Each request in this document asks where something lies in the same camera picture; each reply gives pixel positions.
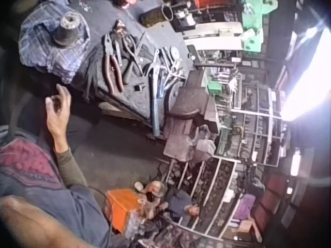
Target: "gray work surface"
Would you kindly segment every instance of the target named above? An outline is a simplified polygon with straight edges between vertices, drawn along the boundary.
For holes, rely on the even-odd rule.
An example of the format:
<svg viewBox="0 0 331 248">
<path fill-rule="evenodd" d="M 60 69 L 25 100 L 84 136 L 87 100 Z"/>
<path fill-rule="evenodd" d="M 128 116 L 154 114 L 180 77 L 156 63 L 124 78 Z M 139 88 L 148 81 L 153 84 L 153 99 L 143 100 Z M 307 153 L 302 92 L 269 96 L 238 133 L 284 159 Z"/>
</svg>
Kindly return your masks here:
<svg viewBox="0 0 331 248">
<path fill-rule="evenodd" d="M 87 3 L 90 9 L 85 11 L 80 5 L 80 2 Z M 193 62 L 187 57 L 189 52 L 182 39 L 182 35 L 175 33 L 169 22 L 158 23 L 155 26 L 146 29 L 137 21 L 138 16 L 141 13 L 155 8 L 160 4 L 161 2 L 157 0 L 145 0 L 138 2 L 136 5 L 130 6 L 128 10 L 123 10 L 117 8 L 110 1 L 106 0 L 72 0 L 70 6 L 80 12 L 89 25 L 91 42 L 89 44 L 88 53 L 96 45 L 102 43 L 103 36 L 113 29 L 116 20 L 121 19 L 125 23 L 129 33 L 133 36 L 140 38 L 143 32 L 146 31 L 143 44 L 148 47 L 152 56 L 156 48 L 161 48 L 163 46 L 170 47 L 172 45 L 176 46 L 179 49 L 180 56 L 183 60 L 180 67 L 184 68 L 185 75 L 187 76 L 188 72 L 193 68 Z M 82 64 L 79 71 L 80 74 L 85 73 L 87 67 L 86 63 L 87 62 Z M 139 83 L 143 83 L 145 86 L 144 89 L 142 91 L 134 91 L 133 86 Z M 137 76 L 132 77 L 129 85 L 124 86 L 124 91 L 121 94 L 116 94 L 115 96 L 110 97 L 102 73 L 98 71 L 97 96 L 115 105 L 121 110 L 129 111 L 141 121 L 149 123 L 151 111 L 149 104 L 150 92 L 148 78 Z M 158 105 L 160 123 L 162 124 L 164 120 L 164 100 L 159 99 Z"/>
</svg>

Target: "vise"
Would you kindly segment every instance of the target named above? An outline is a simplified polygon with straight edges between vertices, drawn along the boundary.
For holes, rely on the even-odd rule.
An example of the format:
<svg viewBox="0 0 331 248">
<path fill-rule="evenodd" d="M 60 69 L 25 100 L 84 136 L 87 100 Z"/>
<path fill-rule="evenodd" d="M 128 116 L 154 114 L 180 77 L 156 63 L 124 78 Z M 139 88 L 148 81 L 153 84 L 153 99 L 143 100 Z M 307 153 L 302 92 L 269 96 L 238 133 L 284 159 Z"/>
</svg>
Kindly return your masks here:
<svg viewBox="0 0 331 248">
<path fill-rule="evenodd" d="M 181 162 L 208 160 L 215 152 L 219 119 L 214 98 L 206 89 L 204 71 L 190 71 L 186 85 L 167 112 L 163 136 L 167 139 L 163 154 Z"/>
</svg>

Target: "pliers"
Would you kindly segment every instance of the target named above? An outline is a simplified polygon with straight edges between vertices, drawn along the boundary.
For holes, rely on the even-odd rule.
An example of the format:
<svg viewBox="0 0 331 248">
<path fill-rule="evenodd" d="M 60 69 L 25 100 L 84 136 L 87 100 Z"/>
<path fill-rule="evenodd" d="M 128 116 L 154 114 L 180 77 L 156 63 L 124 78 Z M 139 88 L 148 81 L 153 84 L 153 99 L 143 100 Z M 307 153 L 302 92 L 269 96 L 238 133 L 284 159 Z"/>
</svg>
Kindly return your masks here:
<svg viewBox="0 0 331 248">
<path fill-rule="evenodd" d="M 107 83 L 108 88 L 109 88 L 109 94 L 114 95 L 115 88 L 114 88 L 113 81 L 110 77 L 110 70 L 115 72 L 115 78 L 116 78 L 116 82 L 117 82 L 118 91 L 122 92 L 124 87 L 123 87 L 123 81 L 122 81 L 121 68 L 119 67 L 118 61 L 115 57 L 112 40 L 111 40 L 109 34 L 106 34 L 104 36 L 104 51 L 105 51 L 105 55 L 103 57 L 104 78 L 105 78 L 105 82 Z"/>
<path fill-rule="evenodd" d="M 126 38 L 128 38 L 131 41 L 132 49 L 130 49 Z M 128 65 L 128 69 L 126 70 L 125 75 L 123 77 L 124 84 L 128 84 L 128 81 L 130 79 L 130 75 L 131 75 L 131 72 L 132 72 L 132 69 L 133 69 L 133 62 L 135 62 L 135 64 L 138 66 L 141 75 L 143 75 L 143 69 L 141 68 L 141 64 L 140 64 L 140 61 L 138 59 L 137 46 L 136 46 L 136 43 L 134 42 L 133 38 L 130 35 L 123 36 L 122 37 L 122 42 L 123 42 L 123 46 L 124 46 L 125 50 L 127 51 L 127 53 L 132 58 L 129 65 Z"/>
</svg>

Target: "cable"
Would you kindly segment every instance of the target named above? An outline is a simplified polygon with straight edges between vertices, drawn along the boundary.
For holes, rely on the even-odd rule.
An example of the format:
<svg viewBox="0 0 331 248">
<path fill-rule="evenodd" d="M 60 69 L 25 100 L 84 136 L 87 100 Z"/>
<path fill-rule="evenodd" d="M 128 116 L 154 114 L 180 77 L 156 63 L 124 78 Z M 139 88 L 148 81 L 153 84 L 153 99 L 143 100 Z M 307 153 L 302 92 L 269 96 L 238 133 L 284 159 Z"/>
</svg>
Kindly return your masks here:
<svg viewBox="0 0 331 248">
<path fill-rule="evenodd" d="M 112 226 L 113 226 L 113 208 L 112 208 L 112 204 L 110 203 L 110 201 L 108 200 L 108 198 L 106 197 L 106 195 L 99 189 L 91 187 L 91 186 L 87 186 L 88 188 L 95 190 L 96 192 L 98 192 L 99 194 L 103 195 L 104 198 L 107 200 L 108 204 L 109 204 L 109 208 L 110 208 L 110 225 L 109 225 L 109 232 L 108 232 L 108 239 L 107 239 L 107 244 L 106 244 L 106 248 L 109 248 L 108 245 L 110 243 L 110 234 L 112 232 Z"/>
</svg>

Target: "purple object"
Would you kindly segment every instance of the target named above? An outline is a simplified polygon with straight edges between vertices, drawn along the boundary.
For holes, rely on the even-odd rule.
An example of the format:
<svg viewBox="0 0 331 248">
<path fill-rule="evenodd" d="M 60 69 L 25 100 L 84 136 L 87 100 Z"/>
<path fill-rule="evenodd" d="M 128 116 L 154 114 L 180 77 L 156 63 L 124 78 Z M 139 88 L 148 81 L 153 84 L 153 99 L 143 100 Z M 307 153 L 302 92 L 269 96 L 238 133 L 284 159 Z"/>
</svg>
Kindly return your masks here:
<svg viewBox="0 0 331 248">
<path fill-rule="evenodd" d="M 249 213 L 253 204 L 255 202 L 256 197 L 254 195 L 246 194 L 240 200 L 239 207 L 234 214 L 234 219 L 236 220 L 246 220 L 248 219 Z"/>
</svg>

